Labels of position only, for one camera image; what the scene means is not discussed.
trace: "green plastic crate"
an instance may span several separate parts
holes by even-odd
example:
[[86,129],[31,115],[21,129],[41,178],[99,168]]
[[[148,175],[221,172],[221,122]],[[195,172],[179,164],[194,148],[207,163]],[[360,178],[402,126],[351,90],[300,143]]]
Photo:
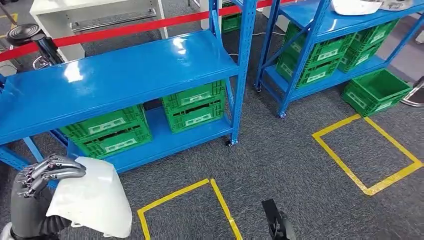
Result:
[[379,50],[380,46],[380,44],[377,44],[371,46],[369,49],[364,49],[362,51],[356,51],[349,48],[346,54],[342,57],[340,64],[338,65],[338,69],[344,73],[347,73],[354,67],[374,56],[374,54],[376,54],[376,52]]
[[[342,57],[320,65],[305,65],[297,81],[296,88],[301,88],[330,76],[336,70]],[[291,81],[297,60],[291,55],[281,55],[276,65],[276,71],[288,82]]]
[[162,104],[168,112],[181,112],[187,108],[195,108],[205,103],[213,102],[225,95],[225,91],[226,82],[218,80],[164,96],[162,97]]
[[341,97],[362,117],[396,105],[411,87],[386,69],[353,78]]
[[381,46],[398,21],[399,19],[359,31],[355,35],[350,48],[360,52],[372,46]]
[[[284,38],[284,42],[290,41],[296,34],[301,31],[299,27],[293,23],[289,23]],[[356,33],[340,36],[331,40],[316,43],[312,51],[309,54],[309,58],[306,61],[306,65],[317,66],[323,63],[339,59],[348,50],[355,38]],[[306,41],[306,33],[300,35],[290,46],[284,50],[283,55],[289,54],[295,59],[299,58],[302,47]]]
[[222,118],[225,110],[225,99],[225,95],[223,95],[218,100],[181,112],[169,112],[165,109],[171,131],[173,133],[179,133]]
[[83,143],[135,125],[144,126],[148,131],[143,104],[64,126],[60,130],[73,142]]
[[90,158],[101,159],[152,140],[150,131],[140,125],[122,129],[84,143],[75,144]]
[[221,31],[223,34],[225,34],[234,30],[239,30],[241,25],[242,25],[241,13],[226,15],[222,17]]

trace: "gray carpet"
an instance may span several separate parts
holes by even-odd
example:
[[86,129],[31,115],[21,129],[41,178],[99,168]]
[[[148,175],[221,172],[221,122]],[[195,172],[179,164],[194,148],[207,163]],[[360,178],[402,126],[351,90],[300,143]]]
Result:
[[[187,7],[186,1],[168,0],[163,4],[167,17],[197,11],[197,7]],[[265,25],[266,19],[258,14],[255,33],[263,32]],[[174,36],[198,29],[200,24],[195,22],[168,30]],[[94,55],[158,38],[159,32],[153,31],[89,43],[84,48],[88,55]],[[236,53],[238,32],[222,38],[227,51]],[[281,39],[274,36],[273,50]],[[138,209],[205,178],[216,179],[246,239],[269,238],[261,206],[261,201],[269,198],[288,215],[301,239],[422,239],[423,169],[374,196],[365,195],[311,137],[355,114],[340,98],[343,86],[293,102],[285,119],[276,118],[276,102],[266,91],[258,94],[251,87],[262,40],[263,35],[259,35],[252,41],[239,144],[227,147],[227,139],[222,137],[120,175],[133,210],[128,239],[144,238]],[[371,119],[418,159],[424,159],[422,109],[399,104]],[[411,162],[363,119],[323,139],[368,187]],[[35,141],[45,155],[64,151],[48,134],[36,136]],[[21,141],[10,147],[31,158]],[[0,163],[0,227],[10,220],[9,188],[15,174]],[[234,238],[210,184],[148,210],[145,217],[153,239]],[[102,238],[101,233],[85,227],[68,228],[60,236],[69,240]]]

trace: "white plastic bag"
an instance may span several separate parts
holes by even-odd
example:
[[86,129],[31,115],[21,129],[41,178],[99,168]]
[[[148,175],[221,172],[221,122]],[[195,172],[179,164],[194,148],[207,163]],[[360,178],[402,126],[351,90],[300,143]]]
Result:
[[85,226],[105,237],[128,237],[133,216],[114,166],[82,156],[75,161],[87,168],[85,176],[59,182],[46,216],[61,216],[74,228]]

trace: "robotic hand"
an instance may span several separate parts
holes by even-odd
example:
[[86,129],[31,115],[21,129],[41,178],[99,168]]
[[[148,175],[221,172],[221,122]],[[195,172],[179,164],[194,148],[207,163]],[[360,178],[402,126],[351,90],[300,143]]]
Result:
[[46,188],[50,180],[80,178],[86,168],[80,163],[56,154],[19,172],[13,182],[9,223],[0,235],[3,239],[50,239],[71,221],[60,216],[46,217],[52,200]]

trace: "yellow tape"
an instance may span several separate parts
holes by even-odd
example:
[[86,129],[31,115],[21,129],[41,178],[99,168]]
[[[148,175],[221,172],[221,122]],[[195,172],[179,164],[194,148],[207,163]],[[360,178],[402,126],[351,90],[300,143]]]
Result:
[[221,194],[220,189],[218,188],[217,183],[215,182],[215,179],[212,178],[210,180],[210,184],[212,185],[213,191],[215,191],[215,195],[218,198],[219,203],[221,204],[222,210],[224,210],[225,216],[228,219],[229,225],[231,226],[232,231],[235,235],[235,239],[237,240],[243,239],[242,235],[240,234],[239,228],[236,225],[236,222],[231,217],[230,210],[228,209],[228,206],[223,198],[223,195]]
[[178,197],[180,195],[183,195],[183,194],[185,194],[187,192],[192,191],[193,189],[196,189],[196,188],[201,187],[201,186],[203,186],[205,184],[208,184],[208,183],[209,183],[209,179],[203,179],[203,180],[198,181],[198,182],[196,182],[196,183],[194,183],[194,184],[192,184],[190,186],[186,186],[186,187],[184,187],[184,188],[182,188],[182,189],[180,189],[178,191],[175,191],[175,192],[173,192],[173,193],[171,193],[169,195],[166,195],[166,196],[164,196],[164,197],[162,197],[162,198],[160,198],[160,199],[158,199],[158,200],[150,203],[149,205],[144,206],[141,209],[139,209],[137,211],[137,214],[138,214],[138,217],[140,218],[141,227],[143,228],[144,238],[146,240],[150,240],[151,239],[150,238],[150,233],[149,233],[149,227],[147,225],[147,221],[146,221],[144,212],[146,212],[147,210],[150,210],[150,209],[152,209],[152,208],[154,208],[154,207],[156,207],[156,206],[158,206],[160,204],[163,204],[164,202],[166,202],[168,200],[171,200],[171,199],[173,199],[175,197]]
[[385,132],[380,126],[378,126],[375,122],[373,122],[369,117],[365,117],[364,120],[369,123],[373,128],[375,128],[381,135],[383,135],[389,142],[391,142],[395,147],[397,147],[403,154],[405,154],[408,158],[410,158],[413,163],[400,171],[388,176],[386,179],[376,183],[372,187],[366,187],[361,180],[346,166],[346,164],[340,159],[339,156],[321,139],[321,137],[335,129],[338,129],[346,124],[351,123],[354,120],[361,118],[359,114],[355,114],[346,119],[343,119],[335,124],[328,126],[320,131],[312,134],[312,137],[321,145],[322,148],[334,159],[334,161],[340,166],[341,169],[352,179],[352,181],[366,194],[372,196],[381,190],[387,188],[388,186],[394,184],[395,182],[403,179],[407,175],[413,173],[417,169],[423,166],[423,163],[416,158],[411,152],[409,152],[406,148],[404,148],[398,141],[396,141],[392,136],[390,136],[387,132]]

